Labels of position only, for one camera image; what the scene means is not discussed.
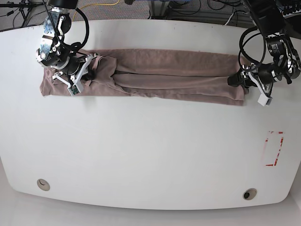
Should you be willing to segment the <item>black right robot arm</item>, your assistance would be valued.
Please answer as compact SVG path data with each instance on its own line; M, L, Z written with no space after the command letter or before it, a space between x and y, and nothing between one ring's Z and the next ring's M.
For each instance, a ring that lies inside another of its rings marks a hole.
M89 37L89 23L85 14L78 8L77 0L48 0L43 3L47 10L47 18L43 24L44 32L40 47L36 52L36 59L43 67L57 70L53 80L60 80L72 96L83 92L82 80L92 80L93 75L88 68L97 54L85 54L80 49L85 46ZM68 10L74 9L85 22L85 37L83 42L66 44L65 34L71 28L71 18Z

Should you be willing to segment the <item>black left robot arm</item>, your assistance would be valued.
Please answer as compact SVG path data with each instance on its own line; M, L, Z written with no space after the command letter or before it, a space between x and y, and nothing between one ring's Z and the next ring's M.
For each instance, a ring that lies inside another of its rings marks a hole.
M240 63L239 71L228 78L228 85L257 87L264 97L270 99L275 82L285 79L287 84L291 84L299 77L301 60L287 33L285 19L273 0L244 0L242 4L255 26L241 35L238 55L244 56L251 64ZM260 61L251 58L244 50L248 43L246 36L256 30L262 36L264 45ZM272 63L263 63L266 53L272 56Z

